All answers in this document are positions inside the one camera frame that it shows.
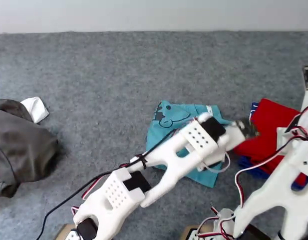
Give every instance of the red wire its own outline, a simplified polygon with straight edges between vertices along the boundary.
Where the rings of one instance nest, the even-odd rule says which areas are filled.
[[[200,238],[205,238],[205,237],[214,237],[214,236],[220,236],[221,235],[221,233],[206,233],[206,234],[198,234],[197,236]]]
[[[210,209],[211,209],[211,211],[214,212],[214,214],[216,214],[216,215],[218,214],[218,211],[213,206]]]

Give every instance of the brown fabric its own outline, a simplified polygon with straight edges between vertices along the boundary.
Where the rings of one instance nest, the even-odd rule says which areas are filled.
[[[21,103],[0,99],[0,196],[45,177],[56,147],[56,137],[34,124]]]

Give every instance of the white robotic arm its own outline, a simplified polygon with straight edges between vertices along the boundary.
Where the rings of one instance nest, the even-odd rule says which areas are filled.
[[[308,108],[295,119],[294,129],[299,128],[304,137],[295,138],[286,145],[286,156],[264,185],[251,194],[243,207],[235,210],[235,238],[244,232],[255,216],[275,206],[286,209],[276,240],[299,240],[305,234],[308,225],[308,184],[301,191],[293,191],[291,185],[300,173],[308,176]]]
[[[223,128],[208,113],[203,113],[149,154],[143,154],[146,155],[146,167],[159,164],[167,166],[156,186],[148,188],[147,181],[138,174],[144,169],[144,162],[134,157],[131,162],[138,162],[113,171],[103,186],[79,207],[74,216],[75,225],[91,218],[98,226],[94,240],[111,240],[139,205],[143,208],[151,205],[202,161],[208,165],[218,162],[217,155],[231,150],[255,134],[256,130],[248,121],[237,121]],[[188,144],[193,151],[185,157],[178,157],[177,152]],[[135,178],[138,183],[144,184],[135,186],[132,183]]]

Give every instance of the white wire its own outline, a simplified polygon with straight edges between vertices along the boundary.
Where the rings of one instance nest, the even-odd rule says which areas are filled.
[[[269,159],[267,159],[266,161],[258,164],[258,165],[254,165],[254,166],[251,166],[251,167],[248,167],[248,168],[244,168],[244,169],[241,169],[240,171],[238,171],[235,175],[235,184],[236,184],[236,187],[238,188],[238,192],[239,192],[239,197],[240,197],[240,207],[242,208],[243,207],[243,194],[242,194],[242,191],[241,191],[241,188],[239,187],[238,185],[238,175],[241,174],[242,172],[245,172],[245,171],[248,171],[248,170],[251,170],[251,169],[256,169],[258,167],[261,167],[267,163],[269,163],[271,160],[273,160],[275,157],[277,157],[280,152],[287,146],[288,144],[286,144],[283,148],[281,148],[275,155],[273,155],[272,157],[270,157]]]
[[[99,181],[102,179],[103,177],[100,177],[99,179],[97,179],[92,186],[88,189],[88,191],[86,191],[86,193],[82,196],[83,200],[86,200],[86,196],[89,195],[89,193],[93,190],[93,188],[99,183]]]
[[[198,228],[197,228],[197,235],[199,235],[200,233],[199,233],[199,231],[200,231],[200,229],[202,228],[202,226],[205,224],[205,222],[207,222],[208,220],[217,220],[217,219],[219,219],[219,217],[218,216],[211,216],[211,217],[208,217],[208,218],[206,218],[206,219],[204,219],[203,221],[202,221],[202,223],[198,226]]]
[[[205,164],[205,167],[206,167],[209,171],[211,171],[212,173],[216,173],[216,174],[223,173],[224,171],[226,171],[226,170],[230,167],[230,163],[231,163],[230,157],[229,157],[229,155],[228,155],[227,152],[225,152],[225,155],[226,155],[226,157],[227,157],[227,159],[228,159],[228,164],[227,164],[227,166],[225,166],[224,168],[222,168],[222,169],[220,169],[220,170],[215,170],[215,169],[212,169],[212,168],[208,167],[206,164]]]
[[[73,214],[73,215],[75,215],[75,214],[76,214],[76,212],[75,212],[75,211],[78,211],[78,208],[77,208],[77,207],[75,207],[75,206],[72,206],[70,209],[71,209],[71,211],[72,211],[72,214]]]

